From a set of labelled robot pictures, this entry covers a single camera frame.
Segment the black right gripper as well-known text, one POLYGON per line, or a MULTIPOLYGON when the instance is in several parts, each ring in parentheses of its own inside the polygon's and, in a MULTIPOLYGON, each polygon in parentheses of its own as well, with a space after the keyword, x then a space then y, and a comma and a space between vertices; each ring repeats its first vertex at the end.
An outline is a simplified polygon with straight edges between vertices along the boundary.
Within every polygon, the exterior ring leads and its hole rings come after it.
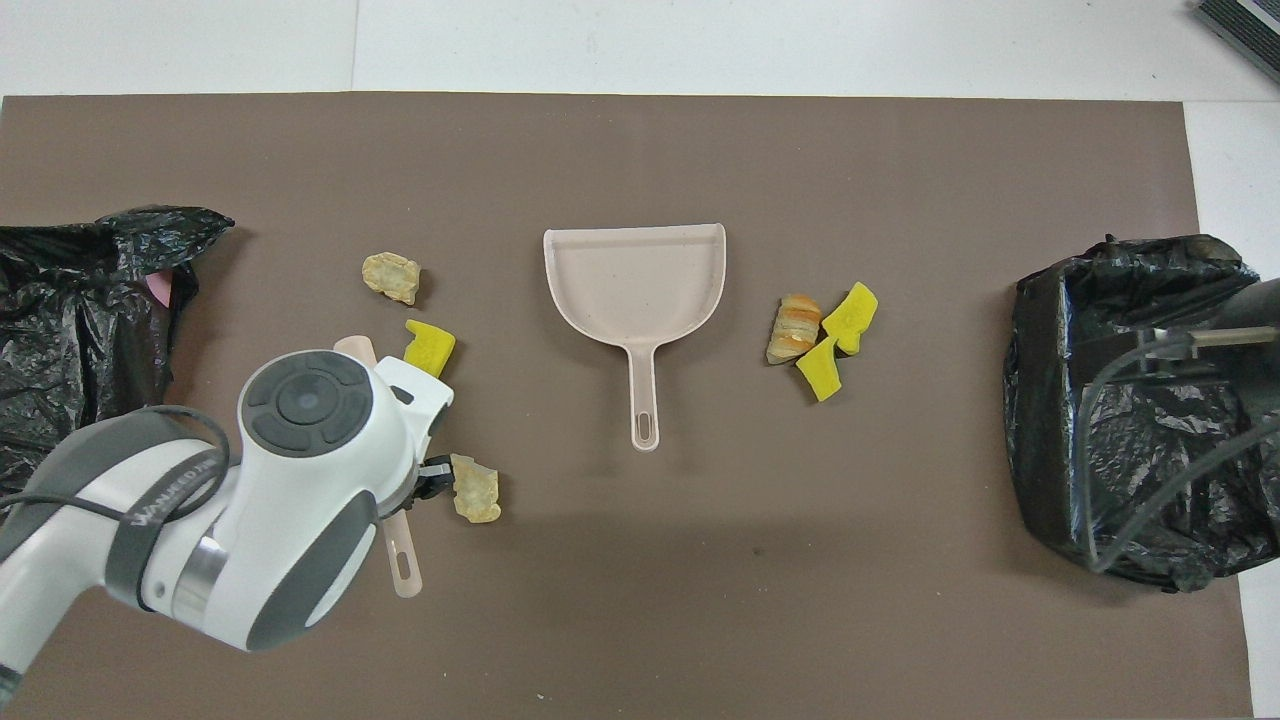
POLYGON ((1235 389, 1253 421, 1279 406, 1279 281, 1251 284, 1230 297, 1204 329, 1197 351, 1235 389))

